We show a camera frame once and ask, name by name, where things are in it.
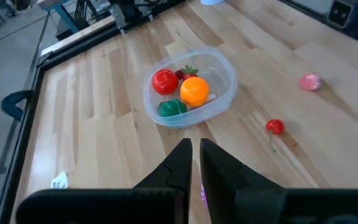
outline toy strawberry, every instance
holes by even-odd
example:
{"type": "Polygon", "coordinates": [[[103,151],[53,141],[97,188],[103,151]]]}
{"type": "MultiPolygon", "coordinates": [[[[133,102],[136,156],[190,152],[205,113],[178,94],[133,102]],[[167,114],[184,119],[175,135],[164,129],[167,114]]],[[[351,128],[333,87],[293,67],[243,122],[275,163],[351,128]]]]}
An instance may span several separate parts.
{"type": "Polygon", "coordinates": [[[192,66],[186,65],[185,68],[181,69],[183,72],[183,81],[190,77],[198,77],[198,69],[193,68],[192,66]]]}

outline pink toy fruit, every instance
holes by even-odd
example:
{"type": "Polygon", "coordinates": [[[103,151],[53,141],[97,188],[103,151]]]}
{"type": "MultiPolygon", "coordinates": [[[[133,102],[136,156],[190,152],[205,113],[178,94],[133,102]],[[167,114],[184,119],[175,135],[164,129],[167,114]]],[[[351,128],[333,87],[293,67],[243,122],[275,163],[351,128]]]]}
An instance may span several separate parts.
{"type": "Polygon", "coordinates": [[[316,73],[306,74],[299,81],[299,86],[304,90],[318,90],[321,88],[321,78],[316,73]]]}

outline white paper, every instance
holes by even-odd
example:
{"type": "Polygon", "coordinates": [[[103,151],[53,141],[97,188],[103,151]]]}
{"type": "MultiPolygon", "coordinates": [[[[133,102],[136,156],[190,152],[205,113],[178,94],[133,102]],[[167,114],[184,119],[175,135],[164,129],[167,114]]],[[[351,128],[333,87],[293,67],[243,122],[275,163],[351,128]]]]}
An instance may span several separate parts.
{"type": "Polygon", "coordinates": [[[53,189],[66,189],[68,187],[68,179],[65,172],[61,172],[50,183],[50,188],[53,189]]]}
{"type": "Polygon", "coordinates": [[[213,99],[215,99],[215,98],[216,98],[216,95],[215,95],[214,93],[212,93],[212,94],[209,94],[209,95],[208,95],[206,101],[213,100],[213,99]]]}

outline small red toy fruit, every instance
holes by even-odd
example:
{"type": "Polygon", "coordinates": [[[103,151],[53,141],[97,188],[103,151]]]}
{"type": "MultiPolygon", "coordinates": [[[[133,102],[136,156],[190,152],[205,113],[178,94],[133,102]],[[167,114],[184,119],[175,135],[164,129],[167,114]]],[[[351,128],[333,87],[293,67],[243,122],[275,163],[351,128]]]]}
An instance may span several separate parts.
{"type": "Polygon", "coordinates": [[[284,133],[284,123],[279,119],[272,119],[266,124],[266,131],[272,134],[283,134],[284,133]]]}
{"type": "Polygon", "coordinates": [[[179,85],[175,73],[169,69],[161,69],[153,75],[153,89],[160,95],[169,95],[173,93],[179,85]]]}
{"type": "Polygon", "coordinates": [[[175,75],[176,75],[177,78],[180,80],[180,79],[183,78],[183,71],[177,70],[177,71],[175,71],[175,75]]]}

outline toy cherry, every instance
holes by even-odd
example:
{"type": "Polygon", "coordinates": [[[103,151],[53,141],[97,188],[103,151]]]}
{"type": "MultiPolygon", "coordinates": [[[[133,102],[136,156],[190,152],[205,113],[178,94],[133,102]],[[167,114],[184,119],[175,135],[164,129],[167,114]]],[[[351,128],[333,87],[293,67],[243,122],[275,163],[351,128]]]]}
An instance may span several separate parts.
{"type": "Polygon", "coordinates": [[[272,148],[273,152],[276,152],[276,150],[273,148],[272,144],[272,135],[280,135],[284,133],[284,123],[283,121],[280,121],[279,119],[271,119],[267,122],[265,129],[267,132],[269,132],[268,140],[270,143],[270,147],[272,148]]]}

